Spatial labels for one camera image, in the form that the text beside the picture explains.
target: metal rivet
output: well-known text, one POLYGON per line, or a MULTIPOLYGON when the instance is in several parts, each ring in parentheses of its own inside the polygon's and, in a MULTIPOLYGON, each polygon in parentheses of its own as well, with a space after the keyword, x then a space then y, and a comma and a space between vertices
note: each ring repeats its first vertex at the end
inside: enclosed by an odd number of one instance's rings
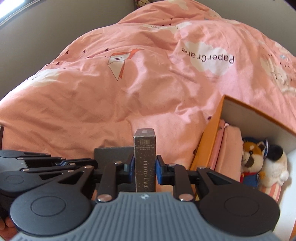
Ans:
POLYGON ((189 193, 184 193, 179 196, 180 201, 189 202, 194 199, 194 197, 189 193))
POLYGON ((99 202, 109 202, 112 200, 112 196, 109 194, 101 194, 97 197, 99 202))

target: plush dog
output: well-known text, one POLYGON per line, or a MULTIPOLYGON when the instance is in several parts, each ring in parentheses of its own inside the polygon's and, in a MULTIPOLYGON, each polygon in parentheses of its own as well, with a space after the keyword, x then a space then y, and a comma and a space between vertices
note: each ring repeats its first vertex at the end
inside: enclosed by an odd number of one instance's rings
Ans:
POLYGON ((264 142, 247 141, 244 139, 244 154, 241 165, 241 183, 257 188, 259 179, 264 177, 260 172, 263 166, 264 142))
POLYGON ((146 4, 149 4, 149 3, 150 3, 149 0, 136 0, 137 8, 143 7, 143 6, 145 6, 146 4))
POLYGON ((287 155, 283 148, 278 145, 270 145, 261 169, 265 176, 260 179, 259 184, 267 188, 275 183, 282 186, 289 178, 287 163, 287 155))

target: open box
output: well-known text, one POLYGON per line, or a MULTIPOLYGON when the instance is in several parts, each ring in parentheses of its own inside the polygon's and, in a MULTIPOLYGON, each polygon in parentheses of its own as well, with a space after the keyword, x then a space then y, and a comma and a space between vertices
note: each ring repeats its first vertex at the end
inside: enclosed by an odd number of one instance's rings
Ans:
POLYGON ((281 214, 274 233, 282 241, 288 241, 295 235, 292 231, 296 220, 296 133, 261 111, 229 96, 223 96, 203 132, 190 170, 208 166, 220 119, 239 127, 242 137, 267 137, 269 144, 280 145, 286 152, 290 177, 281 188, 278 201, 281 214))

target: white cloud print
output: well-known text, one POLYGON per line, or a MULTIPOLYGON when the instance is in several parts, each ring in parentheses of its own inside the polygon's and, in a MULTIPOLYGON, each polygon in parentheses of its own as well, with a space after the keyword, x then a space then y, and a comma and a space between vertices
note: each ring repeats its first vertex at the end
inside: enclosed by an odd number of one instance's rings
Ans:
POLYGON ((260 58, 261 66, 272 77, 273 83, 279 87, 283 93, 296 94, 296 89, 291 86, 291 77, 281 66, 276 65, 270 58, 260 58))
POLYGON ((41 87, 49 85, 57 81, 59 72, 56 69, 45 69, 34 74, 30 78, 26 79, 23 83, 17 86, 14 90, 20 91, 28 88, 29 86, 41 87))
POLYGON ((213 74, 222 76, 235 62, 233 55, 223 48, 213 48, 203 42, 186 42, 182 51, 190 58, 191 64, 200 72, 210 70, 213 74))
POLYGON ((217 12, 215 12, 213 9, 209 9, 209 15, 211 17, 214 17, 214 18, 222 18, 217 12))
POLYGON ((170 3, 178 4, 180 8, 188 10, 187 4, 184 0, 168 0, 170 3))
POLYGON ((233 20, 233 19, 224 19, 226 22, 234 25, 241 24, 239 21, 233 20))
POLYGON ((143 24, 143 27, 149 28, 151 31, 160 31, 160 30, 169 30, 172 34, 175 34, 179 29, 185 28, 189 25, 192 25, 191 22, 185 21, 181 22, 175 26, 159 26, 159 25, 150 25, 150 24, 143 24))
POLYGON ((291 54, 287 49, 281 46, 278 42, 275 42, 274 45, 284 54, 291 54))

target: black box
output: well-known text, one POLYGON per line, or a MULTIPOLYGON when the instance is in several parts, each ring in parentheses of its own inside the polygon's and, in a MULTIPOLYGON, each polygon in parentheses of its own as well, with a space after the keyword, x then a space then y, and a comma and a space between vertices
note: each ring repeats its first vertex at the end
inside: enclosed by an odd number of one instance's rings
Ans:
POLYGON ((133 137, 136 191, 155 192, 156 137, 154 129, 138 129, 133 137))
MULTIPOLYGON (((129 156, 133 154, 132 146, 124 147, 107 147, 107 148, 95 148, 94 159, 98 163, 98 168, 103 169, 108 163, 122 161, 126 162, 129 156)), ((135 192, 136 184, 133 180, 131 184, 122 183, 118 185, 118 192, 135 192)))

